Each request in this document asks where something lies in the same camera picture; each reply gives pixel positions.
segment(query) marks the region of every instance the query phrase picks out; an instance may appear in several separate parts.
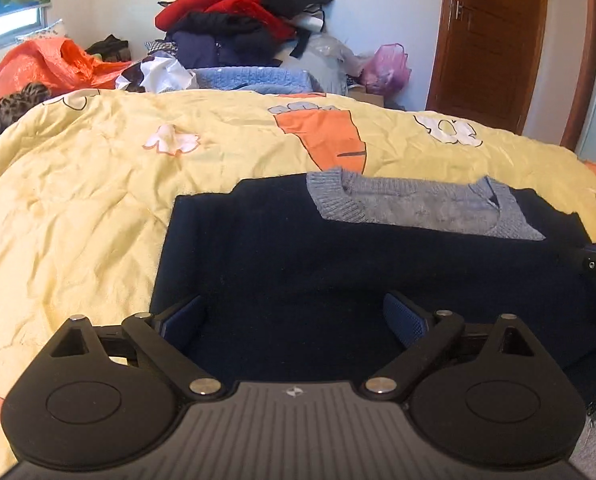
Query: brown door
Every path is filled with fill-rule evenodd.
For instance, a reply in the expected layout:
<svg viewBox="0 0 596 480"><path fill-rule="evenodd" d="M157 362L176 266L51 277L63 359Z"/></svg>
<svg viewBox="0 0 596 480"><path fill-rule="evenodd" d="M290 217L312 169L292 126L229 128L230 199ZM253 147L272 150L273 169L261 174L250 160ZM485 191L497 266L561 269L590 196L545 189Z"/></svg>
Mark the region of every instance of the brown door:
<svg viewBox="0 0 596 480"><path fill-rule="evenodd" d="M546 0L444 0L427 109L520 134Z"/></svg>

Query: orange plastic bag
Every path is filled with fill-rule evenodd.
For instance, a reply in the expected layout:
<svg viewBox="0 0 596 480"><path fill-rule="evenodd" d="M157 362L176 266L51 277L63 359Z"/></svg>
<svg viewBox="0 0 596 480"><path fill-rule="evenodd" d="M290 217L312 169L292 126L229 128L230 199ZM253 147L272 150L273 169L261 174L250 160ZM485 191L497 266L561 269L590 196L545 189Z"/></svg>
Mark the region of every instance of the orange plastic bag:
<svg viewBox="0 0 596 480"><path fill-rule="evenodd" d="M114 89L116 78L131 64L102 62L68 38L25 41L0 62L0 98L32 82L43 83L53 96L82 88Z"/></svg>

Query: bed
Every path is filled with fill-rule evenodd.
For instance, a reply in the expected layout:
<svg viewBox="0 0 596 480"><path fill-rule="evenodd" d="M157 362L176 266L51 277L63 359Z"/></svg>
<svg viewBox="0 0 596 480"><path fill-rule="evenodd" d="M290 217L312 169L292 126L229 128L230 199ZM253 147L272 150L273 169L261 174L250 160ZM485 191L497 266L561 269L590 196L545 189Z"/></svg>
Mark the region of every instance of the bed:
<svg viewBox="0 0 596 480"><path fill-rule="evenodd" d="M0 136L0 405L70 315L108 325L148 310L177 195L335 166L490 175L577 212L596 242L596 166L509 132L317 93L76 91ZM0 428L0 475L13 464Z"/></svg>

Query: blue textured pad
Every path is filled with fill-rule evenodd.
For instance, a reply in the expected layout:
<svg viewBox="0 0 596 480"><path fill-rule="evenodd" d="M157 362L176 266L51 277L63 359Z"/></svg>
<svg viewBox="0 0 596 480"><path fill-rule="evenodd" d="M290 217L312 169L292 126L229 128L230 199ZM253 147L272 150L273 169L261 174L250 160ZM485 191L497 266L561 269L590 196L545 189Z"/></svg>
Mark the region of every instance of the blue textured pad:
<svg viewBox="0 0 596 480"><path fill-rule="evenodd" d="M382 312L391 332L405 348L409 348L429 330L424 318L418 316L392 294L384 297Z"/></svg>
<svg viewBox="0 0 596 480"><path fill-rule="evenodd" d="M178 351L183 351L204 322L206 308L203 298L193 298L168 320L162 322L160 336Z"/></svg>

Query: door frame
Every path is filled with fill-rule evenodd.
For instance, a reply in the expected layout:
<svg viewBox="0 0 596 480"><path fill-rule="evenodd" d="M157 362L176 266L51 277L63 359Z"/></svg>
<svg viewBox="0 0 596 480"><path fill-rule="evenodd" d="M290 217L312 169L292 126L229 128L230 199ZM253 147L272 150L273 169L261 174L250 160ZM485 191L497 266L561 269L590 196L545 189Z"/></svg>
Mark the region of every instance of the door frame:
<svg viewBox="0 0 596 480"><path fill-rule="evenodd" d="M591 97L596 81L596 0L587 0L586 31L584 33L584 49L582 62L575 88L574 100L571 103L569 118L564 127L560 146L575 151L584 123L591 105Z"/></svg>
<svg viewBox="0 0 596 480"><path fill-rule="evenodd" d="M427 97L427 110L434 110L437 106L438 92L440 91L442 72L447 55L447 45L449 43L449 27L452 21L453 2L455 0L443 0L443 6L440 13L440 26L438 30L438 43L435 50L435 60L433 61L433 73L431 73L431 83L429 85L429 94ZM522 135L524 123L527 120L527 113L533 97L538 69L540 67L540 58L542 57L542 43L544 40L544 30L546 24L546 8L548 0L540 0L540 10L538 16L538 37L536 41L533 60L529 72L529 85L527 86L522 102L522 111L518 125L517 134Z"/></svg>

